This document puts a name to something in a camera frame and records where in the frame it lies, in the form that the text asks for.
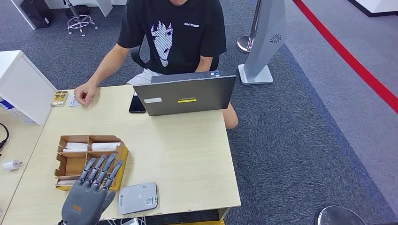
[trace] black smartphone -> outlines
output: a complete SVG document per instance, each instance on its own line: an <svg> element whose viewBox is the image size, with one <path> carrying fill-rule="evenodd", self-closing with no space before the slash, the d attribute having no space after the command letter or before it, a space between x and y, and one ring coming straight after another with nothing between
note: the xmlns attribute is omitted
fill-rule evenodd
<svg viewBox="0 0 398 225"><path fill-rule="evenodd" d="M138 98L138 95L136 95L135 93L133 95L133 99L131 100L129 112L130 113L145 113L146 112L144 106L142 105L141 101Z"/></svg>

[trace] red line on floor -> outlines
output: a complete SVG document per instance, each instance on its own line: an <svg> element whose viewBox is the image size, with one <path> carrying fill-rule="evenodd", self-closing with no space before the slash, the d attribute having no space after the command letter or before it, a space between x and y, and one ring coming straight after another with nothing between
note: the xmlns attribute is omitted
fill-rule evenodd
<svg viewBox="0 0 398 225"><path fill-rule="evenodd" d="M335 49L345 62L365 81L376 94L378 94L396 113L398 113L398 98L375 78L316 18L309 8L301 0L293 0L301 12L312 25L319 31L325 40Z"/></svg>

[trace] robotic hand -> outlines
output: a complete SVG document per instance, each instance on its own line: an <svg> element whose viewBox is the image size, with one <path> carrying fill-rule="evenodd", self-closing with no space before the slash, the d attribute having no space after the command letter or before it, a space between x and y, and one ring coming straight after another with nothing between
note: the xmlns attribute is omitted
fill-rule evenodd
<svg viewBox="0 0 398 225"><path fill-rule="evenodd" d="M87 163L65 200L62 207L62 223L60 222L59 224L95 225L99 221L101 214L111 204L116 194L115 192L110 192L108 194L108 189L122 166L123 161L117 162L104 186L100 187L115 157L115 153L109 156L109 159L103 166L96 180L94 180L95 175L107 156L101 156L91 172L91 167L96 158L92 158Z"/></svg>

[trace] white logo text on shirt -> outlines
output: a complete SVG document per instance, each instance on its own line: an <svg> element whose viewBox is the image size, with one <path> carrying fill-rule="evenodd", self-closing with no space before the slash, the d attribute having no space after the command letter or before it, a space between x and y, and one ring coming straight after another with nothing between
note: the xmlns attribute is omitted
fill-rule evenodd
<svg viewBox="0 0 398 225"><path fill-rule="evenodd" d="M184 23L185 26L189 26L189 27L199 27L199 24L193 24L193 23Z"/></svg>

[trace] gray carpet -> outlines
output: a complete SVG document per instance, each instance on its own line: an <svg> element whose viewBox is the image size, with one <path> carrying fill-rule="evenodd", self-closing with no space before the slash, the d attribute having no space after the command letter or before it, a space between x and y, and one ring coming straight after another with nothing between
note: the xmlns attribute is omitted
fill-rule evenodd
<svg viewBox="0 0 398 225"><path fill-rule="evenodd" d="M398 16L368 18L347 0L304 2L358 61L398 96L394 72L398 71ZM341 59L291 1L286 1L286 14L286 45L398 215L398 114Z"/></svg>
<svg viewBox="0 0 398 225"><path fill-rule="evenodd" d="M246 55L235 46L250 30L253 0L221 0L226 22L227 52L219 70L237 75ZM9 2L8 16L18 17ZM37 31L22 20L0 24L0 51L21 49L58 88L85 82L114 45L122 7L104 18L92 16L99 30L86 37L68 35L62 11L48 29ZM232 103L239 126L228 131L242 207L232 209L228 225L296 225L314 223L315 215L332 204L353 209L369 224L398 221L343 133L329 114L289 49L284 45L269 63L274 83L243 86L237 80ZM125 84L141 69L127 59L124 67L101 86ZM148 217L148 225L215 220L217 211Z"/></svg>

